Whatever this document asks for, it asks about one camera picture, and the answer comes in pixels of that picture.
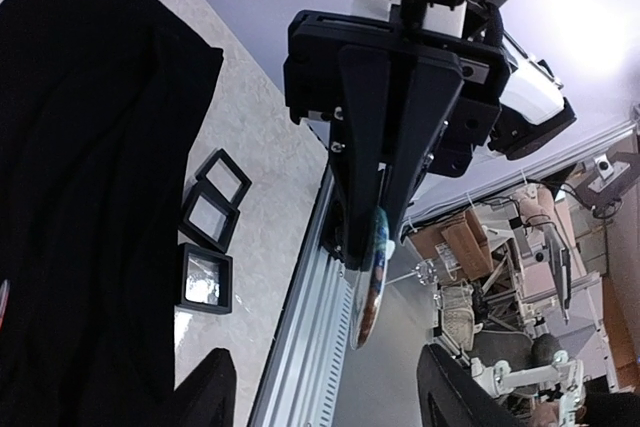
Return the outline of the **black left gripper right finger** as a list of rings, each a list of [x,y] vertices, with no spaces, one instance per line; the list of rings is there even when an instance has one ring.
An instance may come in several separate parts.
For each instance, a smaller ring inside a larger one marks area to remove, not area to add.
[[[438,344],[424,345],[421,350],[417,390],[424,427],[520,425]]]

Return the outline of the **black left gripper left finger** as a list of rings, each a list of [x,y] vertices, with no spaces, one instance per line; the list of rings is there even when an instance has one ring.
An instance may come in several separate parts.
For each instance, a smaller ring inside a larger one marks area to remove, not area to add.
[[[169,425],[232,427],[236,385],[231,353],[213,349],[174,392]]]

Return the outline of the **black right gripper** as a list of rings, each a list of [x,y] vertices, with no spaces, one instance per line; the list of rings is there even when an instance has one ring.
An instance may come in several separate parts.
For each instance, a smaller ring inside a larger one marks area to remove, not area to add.
[[[466,172],[501,114],[508,80],[508,61],[498,47],[425,30],[405,33],[382,20],[312,10],[296,14],[284,63],[286,105],[298,122],[311,111],[329,115],[342,103],[332,140],[343,150],[330,160],[343,207],[342,252],[348,267],[364,265],[378,205],[390,77],[389,56],[382,50],[398,61],[442,54],[417,58],[392,105],[400,109],[400,118],[382,200],[391,227],[401,225],[423,161],[448,117],[428,172],[444,177]]]

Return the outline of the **green round brooch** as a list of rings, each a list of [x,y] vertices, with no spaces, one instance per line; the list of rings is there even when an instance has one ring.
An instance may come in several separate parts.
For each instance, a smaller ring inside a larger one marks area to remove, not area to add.
[[[395,241],[391,239],[387,213],[381,207],[376,207],[363,258],[363,270],[358,272],[354,287],[350,322],[350,345],[353,350],[362,348],[374,329],[384,294],[388,263],[394,251]]]

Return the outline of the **red round brooch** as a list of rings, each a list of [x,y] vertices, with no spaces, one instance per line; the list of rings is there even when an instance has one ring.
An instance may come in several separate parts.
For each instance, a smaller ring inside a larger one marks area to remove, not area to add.
[[[11,284],[5,279],[0,286],[0,328],[3,325],[6,309],[8,306]]]

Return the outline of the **black garment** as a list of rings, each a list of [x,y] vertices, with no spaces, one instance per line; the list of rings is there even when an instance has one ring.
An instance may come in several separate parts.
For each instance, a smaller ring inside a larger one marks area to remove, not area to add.
[[[174,390],[177,233],[223,52],[158,0],[1,5],[1,422],[140,426]]]

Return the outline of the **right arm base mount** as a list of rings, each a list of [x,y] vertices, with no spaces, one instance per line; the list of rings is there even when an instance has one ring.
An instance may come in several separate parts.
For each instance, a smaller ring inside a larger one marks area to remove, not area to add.
[[[345,231],[348,216],[339,197],[332,192],[321,233],[321,246],[329,252],[332,259],[345,267],[349,265],[346,254]]]

